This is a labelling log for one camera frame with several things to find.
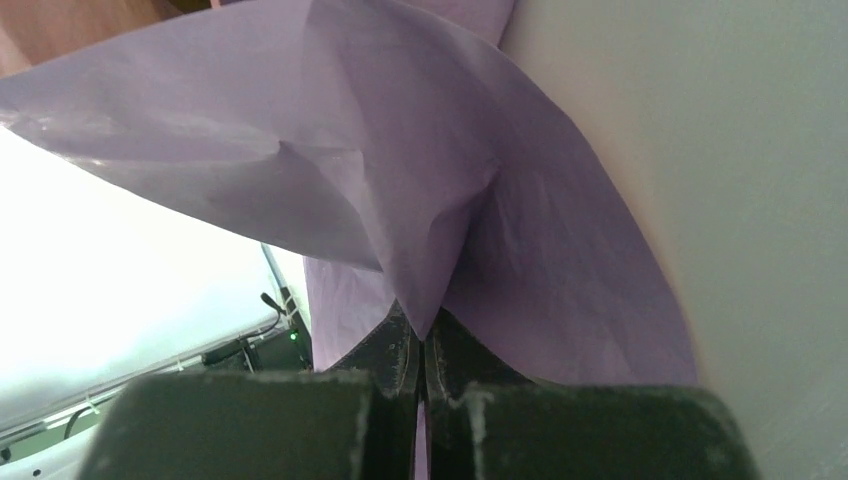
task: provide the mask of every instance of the black cable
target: black cable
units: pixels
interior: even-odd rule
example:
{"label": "black cable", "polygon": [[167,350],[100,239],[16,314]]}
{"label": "black cable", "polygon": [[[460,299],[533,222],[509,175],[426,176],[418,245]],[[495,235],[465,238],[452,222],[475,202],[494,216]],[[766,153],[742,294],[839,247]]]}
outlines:
{"label": "black cable", "polygon": [[277,319],[274,320],[274,323],[272,323],[271,326],[265,328],[265,330],[260,330],[256,333],[243,335],[243,336],[239,337],[239,340],[247,340],[248,338],[259,337],[259,336],[265,335],[266,333],[270,332],[271,330],[277,328],[277,324],[280,323],[282,316],[283,316],[283,314],[280,311],[277,311]]}
{"label": "black cable", "polygon": [[262,292],[262,295],[260,295],[259,298],[262,299],[262,302],[265,303],[265,305],[268,305],[269,307],[274,309],[275,312],[277,312],[277,319],[274,320],[274,323],[272,323],[271,326],[266,328],[265,330],[260,330],[256,333],[251,333],[251,334],[248,334],[248,335],[243,335],[243,336],[239,337],[239,340],[247,340],[248,338],[259,337],[261,335],[265,335],[266,333],[270,332],[271,330],[277,328],[277,325],[280,323],[280,320],[283,318],[283,314],[286,313],[285,310],[283,310],[283,307],[277,305],[277,302],[275,302],[274,299],[271,298],[271,295],[268,295],[267,293]]}
{"label": "black cable", "polygon": [[81,417],[82,414],[85,413],[86,410],[88,410],[90,408],[91,408],[91,405],[86,405],[85,407],[82,407],[81,409],[74,412],[73,415],[71,415],[70,420],[68,420],[68,424],[65,425],[64,440],[71,438],[71,431],[74,429],[74,424],[77,423],[77,420],[79,420],[79,417]]}

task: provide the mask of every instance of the wooden surface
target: wooden surface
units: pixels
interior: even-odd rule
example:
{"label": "wooden surface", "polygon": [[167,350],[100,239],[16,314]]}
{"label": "wooden surface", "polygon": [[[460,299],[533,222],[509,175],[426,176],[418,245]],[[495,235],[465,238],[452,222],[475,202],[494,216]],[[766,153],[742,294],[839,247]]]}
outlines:
{"label": "wooden surface", "polygon": [[166,0],[0,0],[0,77],[176,15]]}

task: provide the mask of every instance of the wire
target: wire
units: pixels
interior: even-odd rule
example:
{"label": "wire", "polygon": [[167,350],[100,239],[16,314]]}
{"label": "wire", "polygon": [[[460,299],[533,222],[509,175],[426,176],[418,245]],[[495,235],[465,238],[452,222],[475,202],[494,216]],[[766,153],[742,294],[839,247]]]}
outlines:
{"label": "wire", "polygon": [[255,333],[251,333],[251,334],[248,334],[248,335],[243,335],[243,336],[239,337],[239,340],[247,340],[248,338],[261,337],[262,335],[267,334],[267,333],[268,333],[268,332],[270,332],[271,330],[273,330],[273,329],[277,328],[277,325],[280,323],[280,320],[282,319],[282,317],[283,317],[282,312],[279,312],[279,311],[278,311],[278,312],[277,312],[277,319],[276,319],[276,320],[274,320],[274,323],[272,323],[272,324],[271,324],[271,326],[266,327],[264,330],[260,330],[260,331],[255,332]]}
{"label": "wire", "polygon": [[74,424],[77,423],[77,420],[79,420],[79,417],[81,417],[82,414],[85,413],[86,410],[89,410],[90,408],[91,408],[90,405],[86,405],[86,406],[82,407],[81,409],[77,410],[76,412],[74,412],[73,415],[71,415],[70,420],[68,420],[68,424],[65,425],[65,436],[63,438],[64,440],[71,438],[71,431],[74,429]]}

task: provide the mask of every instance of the purple fabric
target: purple fabric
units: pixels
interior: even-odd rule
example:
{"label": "purple fabric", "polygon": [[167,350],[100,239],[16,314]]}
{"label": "purple fabric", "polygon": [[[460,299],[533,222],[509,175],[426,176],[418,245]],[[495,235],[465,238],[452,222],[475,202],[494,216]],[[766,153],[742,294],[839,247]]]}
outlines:
{"label": "purple fabric", "polygon": [[[221,5],[243,0],[221,0]],[[487,42],[497,45],[506,28],[515,0],[397,0],[434,13],[471,30]]]}
{"label": "purple fabric", "polygon": [[181,17],[1,80],[0,122],[150,200],[344,265],[308,272],[331,273],[312,309],[351,322],[333,345],[316,324],[325,362],[393,294],[419,335],[444,305],[528,375],[696,380],[675,299],[576,126],[494,47],[418,9],[257,0]]}

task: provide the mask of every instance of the white surface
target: white surface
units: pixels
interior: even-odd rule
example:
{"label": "white surface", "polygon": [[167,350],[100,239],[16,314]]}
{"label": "white surface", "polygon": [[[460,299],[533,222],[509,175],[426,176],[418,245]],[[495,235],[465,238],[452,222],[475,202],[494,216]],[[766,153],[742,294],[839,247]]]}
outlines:
{"label": "white surface", "polygon": [[[82,460],[97,427],[89,428],[73,437],[29,457],[0,466],[3,480],[71,480],[82,466]],[[41,474],[33,476],[40,470]]]}
{"label": "white surface", "polygon": [[259,295],[275,285],[257,242],[6,130],[0,225],[0,426],[271,313]]}
{"label": "white surface", "polygon": [[848,478],[848,2],[525,0],[766,478]]}

